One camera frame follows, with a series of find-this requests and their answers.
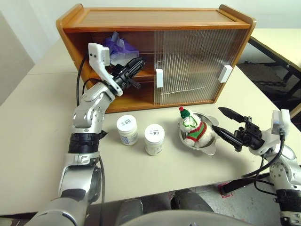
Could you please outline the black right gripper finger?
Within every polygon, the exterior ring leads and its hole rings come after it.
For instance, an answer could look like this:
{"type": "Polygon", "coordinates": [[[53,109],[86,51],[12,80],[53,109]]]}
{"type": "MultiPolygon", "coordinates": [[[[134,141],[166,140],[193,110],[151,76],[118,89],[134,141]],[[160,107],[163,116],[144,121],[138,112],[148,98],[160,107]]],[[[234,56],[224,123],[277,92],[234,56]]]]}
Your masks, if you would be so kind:
{"type": "Polygon", "coordinates": [[[212,125],[211,126],[214,132],[220,136],[223,140],[231,144],[236,152],[241,152],[242,149],[242,140],[237,138],[234,134],[230,133],[226,129],[220,128],[218,126],[212,125]]]}
{"type": "Polygon", "coordinates": [[[224,114],[226,117],[230,118],[231,120],[235,120],[239,123],[246,121],[244,116],[240,115],[239,113],[237,113],[229,108],[218,107],[218,109],[221,111],[222,114],[224,114]]]}

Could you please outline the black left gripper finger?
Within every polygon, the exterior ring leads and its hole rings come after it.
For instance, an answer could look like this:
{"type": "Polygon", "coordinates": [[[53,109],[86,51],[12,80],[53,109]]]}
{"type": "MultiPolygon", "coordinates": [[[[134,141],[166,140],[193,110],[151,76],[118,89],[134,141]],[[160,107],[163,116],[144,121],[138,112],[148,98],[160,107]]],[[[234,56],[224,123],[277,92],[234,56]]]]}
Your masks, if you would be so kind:
{"type": "Polygon", "coordinates": [[[130,69],[129,69],[129,75],[130,76],[135,76],[136,74],[138,74],[144,67],[145,62],[144,61],[139,61],[137,63],[135,63],[130,69]]]}
{"type": "Polygon", "coordinates": [[[142,57],[133,58],[131,61],[129,61],[127,63],[128,68],[141,67],[141,65],[143,65],[143,58],[142,57]]]}

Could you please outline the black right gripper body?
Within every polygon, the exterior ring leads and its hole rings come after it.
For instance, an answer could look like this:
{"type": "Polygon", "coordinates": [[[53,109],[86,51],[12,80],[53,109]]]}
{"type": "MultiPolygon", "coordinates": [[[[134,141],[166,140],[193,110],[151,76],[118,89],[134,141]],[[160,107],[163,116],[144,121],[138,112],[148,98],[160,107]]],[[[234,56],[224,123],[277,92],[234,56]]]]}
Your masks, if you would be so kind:
{"type": "Polygon", "coordinates": [[[235,137],[239,138],[244,146],[259,149],[264,144],[260,128],[252,123],[250,116],[244,116],[243,122],[245,127],[239,127],[238,130],[235,130],[235,137]]]}

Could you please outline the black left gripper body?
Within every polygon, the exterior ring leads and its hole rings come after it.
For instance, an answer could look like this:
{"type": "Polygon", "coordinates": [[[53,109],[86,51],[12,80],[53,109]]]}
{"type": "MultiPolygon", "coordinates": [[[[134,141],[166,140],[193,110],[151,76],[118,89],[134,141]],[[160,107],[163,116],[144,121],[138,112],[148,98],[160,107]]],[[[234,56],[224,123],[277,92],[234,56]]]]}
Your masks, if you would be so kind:
{"type": "Polygon", "coordinates": [[[121,87],[121,89],[128,89],[130,86],[140,89],[141,84],[134,80],[135,76],[129,75],[129,69],[130,68],[128,68],[127,65],[111,65],[110,70],[113,80],[121,87]]]}

